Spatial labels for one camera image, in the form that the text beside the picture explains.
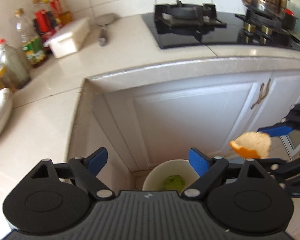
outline bottle label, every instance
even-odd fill
[[[38,36],[26,43],[23,46],[23,51],[32,65],[39,63],[46,57],[41,39]]]

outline black pot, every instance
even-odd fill
[[[293,31],[294,27],[296,26],[297,19],[297,17],[286,13],[282,19],[282,28]]]

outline bucket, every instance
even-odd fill
[[[200,176],[191,167],[187,160],[171,160],[156,166],[146,177],[142,190],[159,190],[164,181],[174,175],[180,175],[185,181],[185,190]]]

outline cabinet handle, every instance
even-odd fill
[[[263,94],[263,87],[265,86],[264,83],[262,83],[260,85],[260,93],[259,93],[259,97],[258,97],[258,100],[250,107],[250,109],[252,110],[256,105],[260,104],[262,102],[263,99],[265,99],[268,94],[269,94],[269,90],[270,90],[270,83],[271,83],[271,78],[269,78],[268,80],[268,83],[267,83],[267,86],[266,86],[266,91],[265,91],[265,94]]]
[[[261,100],[262,100],[262,92],[263,92],[263,87],[264,87],[264,86],[265,86],[264,83],[262,83],[262,84],[260,85],[260,92],[259,92],[258,99],[257,99],[257,101],[250,107],[251,110],[252,110],[256,105],[258,105],[258,104],[261,102]]]

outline beige countertop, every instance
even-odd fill
[[[271,66],[274,70],[300,69],[300,52],[286,49],[234,45],[161,50],[138,15],[119,19],[108,27],[108,31],[107,46],[98,46],[98,29],[93,28],[79,53],[59,60],[51,56],[44,65],[32,71],[32,82],[15,93],[11,119],[0,136],[0,239],[10,231],[2,213],[5,196],[41,159],[51,158],[54,163],[66,160],[73,118],[85,78],[96,76],[98,79],[116,73],[128,76],[142,72],[144,66],[178,61],[196,64],[208,59],[216,62],[218,67],[210,65],[207,74],[229,73],[226,67],[220,66],[221,61],[238,57],[257,62],[253,65],[247,61],[244,71],[263,70],[256,57],[261,57],[261,61],[269,57],[290,59],[287,64]],[[173,70],[178,68],[176,65],[167,64],[167,68]],[[139,85],[169,80],[168,75],[171,76],[171,72],[167,72],[167,76],[160,75],[160,79],[156,77],[155,67],[149,69],[154,73],[153,79]],[[201,65],[193,68],[192,73],[204,75],[205,71]]]

